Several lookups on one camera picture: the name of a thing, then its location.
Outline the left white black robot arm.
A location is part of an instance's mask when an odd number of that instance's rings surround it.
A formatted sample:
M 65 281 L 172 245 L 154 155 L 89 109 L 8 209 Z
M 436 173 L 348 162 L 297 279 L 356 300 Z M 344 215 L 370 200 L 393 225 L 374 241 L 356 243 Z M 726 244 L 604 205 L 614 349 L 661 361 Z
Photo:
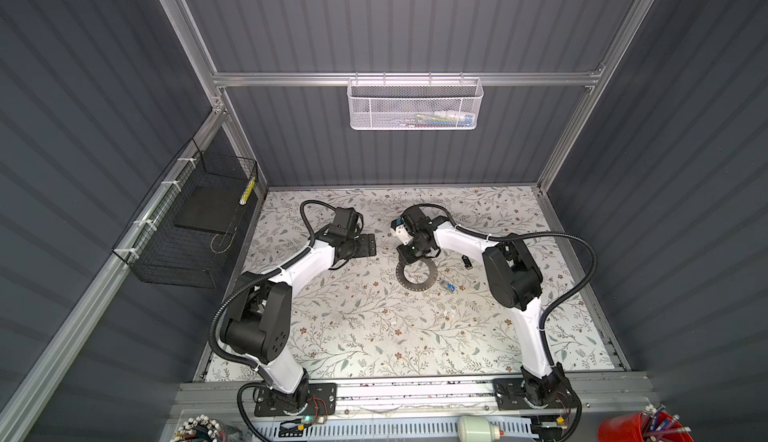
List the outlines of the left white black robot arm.
M 213 316 L 208 344 L 221 359 L 255 369 L 273 392 L 302 401 L 308 374 L 287 348 L 293 300 L 318 275 L 373 257 L 376 247 L 353 208 L 307 200 L 299 213 L 308 231 L 304 246 L 268 272 L 238 277 Z

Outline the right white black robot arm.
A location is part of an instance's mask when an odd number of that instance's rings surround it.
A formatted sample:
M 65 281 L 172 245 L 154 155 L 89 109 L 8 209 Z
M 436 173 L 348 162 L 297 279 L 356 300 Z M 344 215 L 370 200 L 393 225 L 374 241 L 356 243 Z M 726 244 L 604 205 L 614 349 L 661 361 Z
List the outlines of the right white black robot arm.
M 401 242 L 397 248 L 400 262 L 410 265 L 443 249 L 481 262 L 490 293 L 509 310 L 518 337 L 525 398 L 534 408 L 547 406 L 557 397 L 565 376 L 548 352 L 541 327 L 543 275 L 525 241 L 558 234 L 484 234 L 459 225 L 450 214 L 430 218 L 423 207 L 413 205 L 391 222 L 391 233 Z

